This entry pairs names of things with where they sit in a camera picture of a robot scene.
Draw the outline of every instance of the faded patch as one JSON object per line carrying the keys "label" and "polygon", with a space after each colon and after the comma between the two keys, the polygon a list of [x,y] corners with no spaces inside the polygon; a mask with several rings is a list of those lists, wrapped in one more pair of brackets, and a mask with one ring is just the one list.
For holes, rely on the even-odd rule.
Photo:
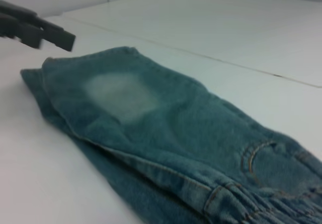
{"label": "faded patch", "polygon": [[138,77],[129,73],[97,76],[86,83],[85,90],[97,105],[125,123],[139,119],[158,105]]}

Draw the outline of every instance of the folded jeans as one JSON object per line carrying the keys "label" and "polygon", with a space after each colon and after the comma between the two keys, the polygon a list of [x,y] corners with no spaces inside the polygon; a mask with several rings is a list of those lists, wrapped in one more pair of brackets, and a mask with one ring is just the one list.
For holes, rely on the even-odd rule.
{"label": "folded jeans", "polygon": [[318,159],[134,48],[21,73],[146,223],[322,223]]}

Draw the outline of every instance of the jeans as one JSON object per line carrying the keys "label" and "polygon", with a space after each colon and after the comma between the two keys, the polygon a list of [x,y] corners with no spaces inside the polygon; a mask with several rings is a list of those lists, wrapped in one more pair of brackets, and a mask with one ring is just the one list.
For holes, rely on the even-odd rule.
{"label": "jeans", "polygon": [[322,223],[322,163],[198,81],[121,47],[22,77],[146,223]]}

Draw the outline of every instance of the denim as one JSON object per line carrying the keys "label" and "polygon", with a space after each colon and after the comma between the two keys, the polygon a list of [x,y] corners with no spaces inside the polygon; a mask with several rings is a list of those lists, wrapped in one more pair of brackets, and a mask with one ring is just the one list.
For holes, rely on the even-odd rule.
{"label": "denim", "polygon": [[317,158],[134,48],[21,74],[145,223],[322,223]]}

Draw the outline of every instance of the blue jeans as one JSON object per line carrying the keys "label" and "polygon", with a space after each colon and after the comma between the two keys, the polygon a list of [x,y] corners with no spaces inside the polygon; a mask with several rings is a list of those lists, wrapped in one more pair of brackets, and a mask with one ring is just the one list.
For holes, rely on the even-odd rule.
{"label": "blue jeans", "polygon": [[134,48],[49,58],[22,77],[146,223],[322,223],[318,159]]}

